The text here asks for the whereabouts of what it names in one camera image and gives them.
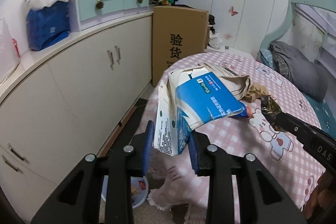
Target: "metal bolt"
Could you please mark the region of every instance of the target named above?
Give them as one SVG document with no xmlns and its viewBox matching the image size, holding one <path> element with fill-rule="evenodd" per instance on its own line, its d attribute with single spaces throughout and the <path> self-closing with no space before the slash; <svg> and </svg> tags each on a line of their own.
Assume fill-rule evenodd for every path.
<svg viewBox="0 0 336 224">
<path fill-rule="evenodd" d="M 213 144 L 208 145 L 207 150 L 210 151 L 210 152 L 216 152 L 217 151 L 217 146 L 215 146 Z"/>
<path fill-rule="evenodd" d="M 88 162 L 92 162 L 92 161 L 94 161 L 95 158 L 96 158 L 96 156 L 95 156 L 94 154 L 87 154 L 87 155 L 85 156 L 85 160 L 88 161 Z"/>
<path fill-rule="evenodd" d="M 245 158 L 248 160 L 248 161 L 255 161 L 255 155 L 253 154 L 247 154 L 245 156 Z"/>
<path fill-rule="evenodd" d="M 134 147 L 131 146 L 131 145 L 126 145 L 126 146 L 124 147 L 124 151 L 125 151 L 126 153 L 131 153 L 133 150 L 134 150 Z"/>
</svg>

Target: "floor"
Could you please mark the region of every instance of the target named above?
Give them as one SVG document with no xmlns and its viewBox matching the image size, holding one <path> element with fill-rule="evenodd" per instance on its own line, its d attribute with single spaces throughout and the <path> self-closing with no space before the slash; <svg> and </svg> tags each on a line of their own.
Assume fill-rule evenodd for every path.
<svg viewBox="0 0 336 224">
<path fill-rule="evenodd" d="M 119 149 L 128 145 L 137 130 L 142 114 L 144 112 L 147 100 L 152 94 L 154 87 L 149 85 L 141 94 L 140 99 L 136 102 L 136 110 L 120 132 L 115 142 L 110 147 L 107 155 L 114 149 Z M 150 189 L 157 189 L 163 185 L 164 180 L 154 180 L 150 176 L 147 176 Z M 100 203 L 100 219 L 99 222 L 104 222 L 105 202 L 101 200 Z M 149 205 L 146 201 L 143 205 L 133 210 L 133 218 L 135 224 L 183 224 L 184 216 L 187 212 L 187 205 L 178 205 L 172 208 L 172 210 L 161 211 L 154 206 Z"/>
</svg>

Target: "pillow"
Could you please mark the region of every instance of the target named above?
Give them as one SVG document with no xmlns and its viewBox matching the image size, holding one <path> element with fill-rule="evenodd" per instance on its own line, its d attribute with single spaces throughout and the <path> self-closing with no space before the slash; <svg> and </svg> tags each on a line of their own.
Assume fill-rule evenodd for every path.
<svg viewBox="0 0 336 224">
<path fill-rule="evenodd" d="M 287 79 L 318 102 L 322 102 L 328 89 L 328 80 L 322 66 L 310 62 L 297 48 L 281 41 L 270 44 L 274 60 L 277 60 L 277 72 L 288 68 Z"/>
<path fill-rule="evenodd" d="M 271 68 L 272 70 L 275 69 L 273 63 L 273 55 L 272 52 L 267 48 L 260 49 L 260 59 L 264 65 Z"/>
</svg>

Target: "opened cardboard package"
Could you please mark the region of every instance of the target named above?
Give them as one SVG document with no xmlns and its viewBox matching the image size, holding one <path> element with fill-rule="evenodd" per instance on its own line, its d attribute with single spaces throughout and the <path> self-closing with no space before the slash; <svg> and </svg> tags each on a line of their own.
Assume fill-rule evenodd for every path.
<svg viewBox="0 0 336 224">
<path fill-rule="evenodd" d="M 209 13 L 204 10 L 159 6 L 153 14 L 153 86 L 176 61 L 204 52 Z"/>
</svg>

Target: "cartoon koala print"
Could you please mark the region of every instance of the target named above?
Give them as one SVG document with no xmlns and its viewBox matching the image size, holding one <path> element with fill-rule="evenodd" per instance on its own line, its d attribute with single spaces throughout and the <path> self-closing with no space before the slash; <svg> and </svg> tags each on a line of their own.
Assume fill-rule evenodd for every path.
<svg viewBox="0 0 336 224">
<path fill-rule="evenodd" d="M 314 188 L 315 188 L 315 183 L 314 183 L 314 176 L 310 176 L 309 179 L 307 180 L 307 188 L 305 189 L 304 193 L 305 193 L 305 197 L 304 197 L 304 201 L 307 202 L 309 200 L 310 194 L 311 192 L 313 192 Z"/>
<path fill-rule="evenodd" d="M 283 155 L 283 150 L 293 151 L 292 140 L 284 133 L 275 131 L 269 122 L 266 120 L 260 109 L 256 109 L 253 113 L 253 118 L 250 119 L 250 125 L 256 128 L 260 137 L 265 142 L 270 142 L 272 145 L 271 156 L 275 160 L 280 160 Z"/>
<path fill-rule="evenodd" d="M 299 100 L 299 105 L 304 112 L 308 111 L 308 108 L 307 108 L 305 102 L 303 102 L 302 100 Z"/>
<path fill-rule="evenodd" d="M 278 86 L 282 86 L 283 82 L 274 73 L 272 73 L 267 67 L 254 66 L 254 68 L 257 71 L 261 72 L 263 75 L 265 75 L 272 82 L 276 83 Z"/>
<path fill-rule="evenodd" d="M 222 61 L 219 65 L 222 67 L 228 68 L 228 69 L 235 69 L 233 65 L 231 65 L 230 63 L 227 63 L 226 61 Z"/>
</svg>

